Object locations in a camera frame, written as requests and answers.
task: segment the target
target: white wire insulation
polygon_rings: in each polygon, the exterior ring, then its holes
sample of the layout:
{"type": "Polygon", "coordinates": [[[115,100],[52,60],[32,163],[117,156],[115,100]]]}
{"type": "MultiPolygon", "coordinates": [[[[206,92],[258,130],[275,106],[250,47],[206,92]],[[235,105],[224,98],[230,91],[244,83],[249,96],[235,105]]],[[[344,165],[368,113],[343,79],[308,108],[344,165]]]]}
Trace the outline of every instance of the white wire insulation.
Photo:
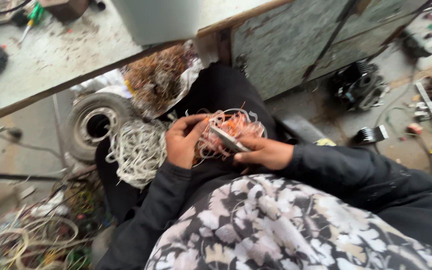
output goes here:
{"type": "Polygon", "coordinates": [[[117,162],[116,174],[133,187],[143,189],[156,176],[166,159],[165,133],[169,124],[159,120],[145,123],[140,119],[111,132],[108,163],[117,162]]]}

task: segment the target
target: wooden edge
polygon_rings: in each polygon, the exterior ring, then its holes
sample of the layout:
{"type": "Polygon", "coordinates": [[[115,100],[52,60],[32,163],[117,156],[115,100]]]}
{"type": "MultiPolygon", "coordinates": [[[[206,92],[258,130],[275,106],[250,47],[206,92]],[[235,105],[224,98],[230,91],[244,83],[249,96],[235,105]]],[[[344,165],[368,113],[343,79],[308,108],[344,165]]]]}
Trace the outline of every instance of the wooden edge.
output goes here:
{"type": "Polygon", "coordinates": [[[257,6],[253,9],[249,9],[247,11],[241,12],[232,17],[226,18],[222,21],[218,21],[212,25],[206,26],[205,28],[201,28],[198,31],[196,37],[204,37],[208,34],[214,33],[216,31],[222,30],[224,28],[229,28],[233,25],[240,24],[250,18],[253,18],[257,15],[263,14],[272,9],[278,8],[282,5],[294,2],[295,0],[273,0],[268,3],[264,3],[261,6],[257,6]]]}
{"type": "Polygon", "coordinates": [[[13,104],[11,104],[9,106],[0,108],[0,118],[2,118],[3,116],[6,116],[8,114],[12,114],[12,113],[14,113],[14,112],[16,112],[16,111],[18,111],[18,110],[20,110],[22,108],[25,108],[25,107],[27,107],[27,106],[29,106],[29,105],[37,102],[37,101],[40,101],[40,100],[42,100],[44,98],[47,98],[47,97],[49,97],[51,95],[54,95],[54,94],[59,93],[59,92],[61,92],[63,90],[69,89],[70,87],[73,87],[73,86],[75,86],[77,84],[80,84],[82,82],[85,82],[85,81],[87,81],[87,80],[89,80],[91,78],[94,78],[96,76],[102,75],[102,74],[104,74],[104,73],[106,73],[108,71],[111,71],[111,70],[115,69],[115,68],[122,67],[122,66],[127,65],[129,63],[132,63],[132,62],[134,62],[136,60],[139,60],[139,59],[141,59],[143,57],[151,55],[151,54],[153,54],[155,52],[159,52],[161,50],[167,49],[167,48],[169,48],[171,46],[174,46],[174,45],[177,45],[177,44],[181,44],[183,42],[184,42],[184,40],[176,40],[176,41],[171,41],[171,42],[165,42],[163,44],[160,44],[160,45],[157,45],[157,46],[145,49],[145,50],[143,50],[143,51],[141,51],[141,52],[139,52],[139,53],[137,53],[135,55],[129,56],[128,58],[119,60],[117,62],[114,62],[112,64],[109,64],[107,66],[99,68],[97,70],[93,70],[93,71],[91,71],[89,73],[86,73],[86,74],[81,75],[79,77],[73,78],[73,79],[71,79],[71,80],[69,80],[67,82],[64,82],[64,83],[61,83],[61,84],[59,84],[57,86],[51,87],[49,89],[46,89],[45,91],[39,92],[39,93],[37,93],[35,95],[32,95],[32,96],[30,96],[28,98],[25,98],[25,99],[23,99],[21,101],[18,101],[16,103],[13,103],[13,104]]]}

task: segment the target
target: black pants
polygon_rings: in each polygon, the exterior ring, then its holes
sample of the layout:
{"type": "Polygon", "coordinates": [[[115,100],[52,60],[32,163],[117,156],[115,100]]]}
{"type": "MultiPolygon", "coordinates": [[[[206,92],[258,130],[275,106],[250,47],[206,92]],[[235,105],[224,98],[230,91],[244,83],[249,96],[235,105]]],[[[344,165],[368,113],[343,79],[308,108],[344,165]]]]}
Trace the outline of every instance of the black pants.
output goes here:
{"type": "MultiPolygon", "coordinates": [[[[265,126],[268,138],[275,140],[282,138],[277,132],[275,121],[266,110],[255,87],[243,74],[222,64],[213,64],[209,68],[201,70],[188,95],[179,101],[173,109],[178,117],[183,117],[186,111],[191,115],[198,113],[201,108],[206,108],[213,113],[217,110],[241,108],[243,104],[243,109],[248,113],[251,111],[258,115],[258,121],[265,126]]],[[[109,147],[108,138],[101,141],[96,149],[95,162],[99,178],[105,189],[109,208],[118,221],[122,223],[131,218],[127,217],[126,214],[132,207],[142,204],[149,186],[139,190],[124,181],[120,182],[116,174],[118,164],[105,161],[109,147]]],[[[191,195],[209,180],[240,173],[242,168],[234,167],[232,162],[232,158],[227,158],[225,161],[220,158],[206,159],[191,169],[191,187],[188,190],[188,195],[191,195]]]]}

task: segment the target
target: person's right hand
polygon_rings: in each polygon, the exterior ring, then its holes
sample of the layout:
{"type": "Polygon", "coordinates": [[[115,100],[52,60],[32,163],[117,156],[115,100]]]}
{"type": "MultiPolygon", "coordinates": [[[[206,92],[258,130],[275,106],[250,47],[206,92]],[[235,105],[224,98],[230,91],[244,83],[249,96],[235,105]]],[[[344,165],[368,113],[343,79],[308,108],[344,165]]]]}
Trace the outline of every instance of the person's right hand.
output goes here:
{"type": "Polygon", "coordinates": [[[293,158],[294,146],[265,138],[243,137],[239,142],[252,152],[241,152],[234,155],[238,163],[255,163],[271,170],[286,168],[293,158]]]}

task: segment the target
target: person's left hand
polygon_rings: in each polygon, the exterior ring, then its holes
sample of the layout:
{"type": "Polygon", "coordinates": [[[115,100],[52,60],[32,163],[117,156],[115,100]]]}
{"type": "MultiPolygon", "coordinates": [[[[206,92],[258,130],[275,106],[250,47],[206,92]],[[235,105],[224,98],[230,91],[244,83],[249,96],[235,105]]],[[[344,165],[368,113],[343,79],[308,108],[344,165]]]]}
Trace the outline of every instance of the person's left hand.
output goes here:
{"type": "Polygon", "coordinates": [[[184,169],[191,169],[195,146],[208,126],[206,114],[182,117],[166,132],[167,161],[184,169]]]}

